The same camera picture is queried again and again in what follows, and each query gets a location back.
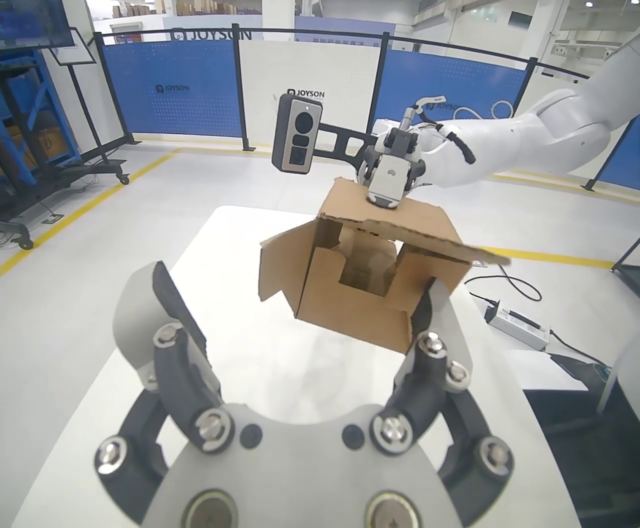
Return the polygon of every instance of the black railing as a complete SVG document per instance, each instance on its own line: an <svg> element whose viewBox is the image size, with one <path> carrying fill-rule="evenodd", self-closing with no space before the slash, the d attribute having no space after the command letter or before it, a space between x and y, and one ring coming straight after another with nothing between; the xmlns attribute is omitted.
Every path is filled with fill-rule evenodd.
<svg viewBox="0 0 640 528"><path fill-rule="evenodd" d="M129 133L124 117L122 116L122 110L120 108L120 105L117 101L117 96L115 94L115 91L113 89L113 83L111 82L111 77L110 74L108 72L108 68L106 66L106 61L104 59L104 50L102 49L103 46L105 46L104 44L104 37L107 36L112 36L112 37L116 37L116 36L127 36L127 35L154 35L154 34L158 34L158 33L169 33L170 35L176 34L176 33L184 33L185 34L185 39L186 39L186 34L187 33L192 33L194 38L193 39L186 39L186 40L209 40L209 39L201 39L199 37L200 33L205 33L205 34L209 34L209 33L215 33L215 32L219 32L219 33L226 33L227 35L230 35L232 37L232 41L234 43L234 59L235 59L235 63L236 63L236 81L237 81L237 89L238 89L238 105L239 105L239 116L240 116L240 127L241 127L241 134L242 134L242 142L243 142L243 150L255 150L255 148L252 148L249 146L249 138L247 137L247 132L246 132L246 117L245 117L245 111L244 111L244 94L243 94L243 84L242 84L242 72L241 72L241 66L240 66L240 52L239 52L239 41L242 40L242 35L251 35L252 33L294 33L294 34L301 34L301 35L331 35L331 36L350 36L350 37L356 37L356 38L368 38L368 39L377 39L380 41L380 55L378 58L378 69L376 71L376 80L374 83L374 87L373 87L373 93L372 93L372 97L371 97L371 106L369 108L369 117L367 119L367 128L366 128L366 132L367 134L371 133L371 130L373 128L373 123L375 120L375 112L376 112L376 107L378 105L378 97L380 95L380 86L382 84L382 74L384 71L384 66L385 66L385 60L387 57L387 50L391 47L391 43L393 41L397 41L397 42L410 42L413 44L419 44L419 45L429 45L429 46L435 46L435 47L441 47L441 48L446 48L446 49L454 49L457 51L466 51L466 52L472 52L472 53L478 53L480 55L487 55L490 57L496 57L496 58L500 58L500 59L505 59L505 60L511 60L514 61L516 63L522 63L525 65L524 68L524 77L522 79L522 84L520 85L520 88L518 89L518 93L515 97L514 100L514 104L513 104L513 112L515 113L515 111L518 109L518 106L520 105L521 101L522 101L522 97L524 96L527 87L529 85L529 81L531 80L531 77L534 74L535 68L541 67L541 68L545 68L547 70L553 70L556 72L560 72L560 73L564 73L564 74L568 74L571 76L576 77L577 79L589 79L588 75L585 74L581 74L579 72L574 72L571 70L568 70L566 68L561 68L558 66L553 66L550 64L545 64L542 62L539 62L537 57L530 57L528 59L523 59L522 57L516 57L514 55L508 55L505 53L499 53L499 52L495 52L495 51L489 51L489 50L482 50L482 49L476 49L473 47L469 47L469 46L461 46L458 44L450 44L449 42L436 42L434 40L422 40L420 38L411 38L411 37L406 37L406 36L393 36L390 35L389 33L383 33L382 35L378 35L375 33L360 33L360 32L355 32L355 31L327 31L324 29L296 29L296 28L242 28L240 27L238 24L233 24L231 28L168 28L168 29L142 29L139 31L114 31L113 33L94 33L93 34L93 38L95 39L96 42L96 46L98 47L98 55L100 58L100 62L102 63L102 67L104 69L105 72L105 76L107 79L107 84L109 86L109 90L111 91L111 94L113 96L113 100L114 103L116 105L116 113L118 114L118 118L120 119L120 122L122 124L123 130L125 131L125 135L128 135L128 137L130 137L130 139L132 139L131 134ZM614 147L614 149L612 150L612 152L609 154L609 157L607 158L606 162L604 163L604 165L601 167L600 171L598 172L597 176L591 180L589 180L589 182L583 186L585 189L587 190L592 190L593 189L593 185L594 183L602 176L602 173L605 170L605 167L607 166L607 164L609 163L609 160L611 159L611 157L614 155L615 151L617 150L618 146L620 145L620 143L622 142L622 140L624 139L627 131L631 128L631 125L633 124L633 120L631 122L629 122L629 124L627 125L627 128L625 129L625 132L622 134L622 136L620 137L620 139L618 140L616 146Z"/></svg>

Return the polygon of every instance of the fence post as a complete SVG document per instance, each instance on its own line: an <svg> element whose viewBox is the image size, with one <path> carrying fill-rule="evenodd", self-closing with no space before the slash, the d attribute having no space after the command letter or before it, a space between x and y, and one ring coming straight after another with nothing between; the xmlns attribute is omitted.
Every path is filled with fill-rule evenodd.
<svg viewBox="0 0 640 528"><path fill-rule="evenodd" d="M616 151L618 150L618 147L620 145L622 145L622 142L627 137L627 134L631 130L631 127L634 125L634 122L635 122L636 119L637 119L637 117L634 117L627 124L627 128L625 128L625 130L622 132L622 135L620 136L620 139L615 144L615 146L611 149L611 152L609 152L609 155L607 156L607 159L602 164L602 167L600 167L600 170L596 174L596 177L595 178L591 178L585 185L581 185L580 187L582 187L583 189L586 189L587 191L593 191L593 186L602 177L602 175L604 173L604 170L607 168L607 165L609 164L609 161L611 161L613 159L613 157L616 155Z"/></svg>
<svg viewBox="0 0 640 528"><path fill-rule="evenodd" d="M102 38L102 33L94 33L93 39L95 40L95 48L98 52L98 57L100 58L100 64L102 65L102 71L104 72L104 79L107 81L107 87L109 88L109 93L111 94L113 106L116 109L116 114L118 115L118 120L120 121L120 126L122 127L124 137L129 145L137 145L138 143L140 143L140 141L134 140L133 134L129 132L129 129L127 128L127 122L124 120L124 116L122 114L122 108L120 108L120 103L118 102L118 95L113 88L113 80L111 78L111 74L109 73L109 68L107 67L107 61L104 58L104 39Z"/></svg>
<svg viewBox="0 0 640 528"><path fill-rule="evenodd" d="M536 69L537 64L537 57L529 57L529 60L527 61L527 68L524 70L524 79L522 79L522 84L520 85L520 89L518 90L518 95L516 95L516 99L515 101L513 101L513 115L516 115L516 110L518 109L518 106L520 106L520 101L522 101L524 92L529 85L529 81L531 80L531 76L533 75L533 71Z"/></svg>
<svg viewBox="0 0 640 528"><path fill-rule="evenodd" d="M373 122L376 119L376 107L378 106L378 97L380 96L380 85L382 84L382 73L385 69L385 61L387 60L387 48L389 47L390 33L385 31L382 34L380 42L380 55L378 56L378 69L376 71L376 82L373 84L373 94L371 95L371 107L369 108L369 119L367 120L367 134L373 130Z"/></svg>
<svg viewBox="0 0 640 528"><path fill-rule="evenodd" d="M238 90L238 110L240 112L240 132L242 134L242 150L253 152L255 147L249 146L246 135L246 117L244 115L244 91L242 86L242 66L240 64L240 25L231 24L234 43L234 61L236 63L236 86Z"/></svg>

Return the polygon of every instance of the white banner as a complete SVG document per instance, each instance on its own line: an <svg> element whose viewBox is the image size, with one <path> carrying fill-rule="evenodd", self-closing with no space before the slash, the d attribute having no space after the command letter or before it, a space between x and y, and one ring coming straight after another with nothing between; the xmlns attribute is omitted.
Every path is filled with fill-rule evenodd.
<svg viewBox="0 0 640 528"><path fill-rule="evenodd" d="M168 40L231 40L231 24L241 28L261 28L262 15L193 15L190 17L164 17L165 29L172 29ZM223 31L193 31L203 28L229 28ZM242 31L243 40L262 40L262 33Z"/></svg>
<svg viewBox="0 0 640 528"><path fill-rule="evenodd" d="M240 42L249 142L273 144L278 100L294 92L323 103L323 123L365 132L380 50L314 42ZM321 132L319 145L332 144Z"/></svg>

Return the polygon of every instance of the cardboard boxes on shelf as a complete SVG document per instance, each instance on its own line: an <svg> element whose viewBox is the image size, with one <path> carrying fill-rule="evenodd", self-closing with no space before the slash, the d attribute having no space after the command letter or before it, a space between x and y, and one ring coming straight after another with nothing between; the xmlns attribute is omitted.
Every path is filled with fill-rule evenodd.
<svg viewBox="0 0 640 528"><path fill-rule="evenodd" d="M9 132L11 136L11 140L16 148L20 148L20 144L22 143L23 137L17 126L7 127L7 132ZM67 142L62 135L62 132L57 127L51 127L45 130L41 130L36 132L35 138L40 142L40 146L44 151L44 155L47 159L54 159L62 154L66 154L69 152L69 147L67 146ZM8 166L8 169L11 171L17 171L17 165L10 157L9 151L4 147L0 148L0 156L3 158L3 163ZM36 166L35 160L33 159L33 154L29 150L29 147L26 147L24 151L23 160L25 165L32 169Z"/></svg>
<svg viewBox="0 0 640 528"><path fill-rule="evenodd" d="M404 198L382 209L366 195L339 178L315 220L263 242L258 293L282 291L296 319L404 354L434 277L451 293L474 260L509 259L465 246L439 207Z"/></svg>
<svg viewBox="0 0 640 528"><path fill-rule="evenodd" d="M113 18L119 19L122 17L140 17L142 15L152 15L158 12L157 9L152 10L147 5L133 5L129 3L125 3L124 5L125 5L124 13L122 12L122 9L120 9L120 6L113 6Z"/></svg>
<svg viewBox="0 0 640 528"><path fill-rule="evenodd" d="M237 15L237 8L230 4L214 2L213 0L193 0L196 13L211 15Z"/></svg>
<svg viewBox="0 0 640 528"><path fill-rule="evenodd" d="M175 11L179 17L188 17L196 14L193 0L177 0Z"/></svg>

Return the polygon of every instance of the power adapter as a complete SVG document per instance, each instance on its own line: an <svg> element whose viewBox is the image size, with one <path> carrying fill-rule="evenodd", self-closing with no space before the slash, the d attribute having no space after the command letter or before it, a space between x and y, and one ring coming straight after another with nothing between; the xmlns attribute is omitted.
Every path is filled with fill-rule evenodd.
<svg viewBox="0 0 640 528"><path fill-rule="evenodd" d="M544 350L551 338L550 328L544 328L518 312L500 308L500 301L490 303L484 313L484 320L535 350Z"/></svg>

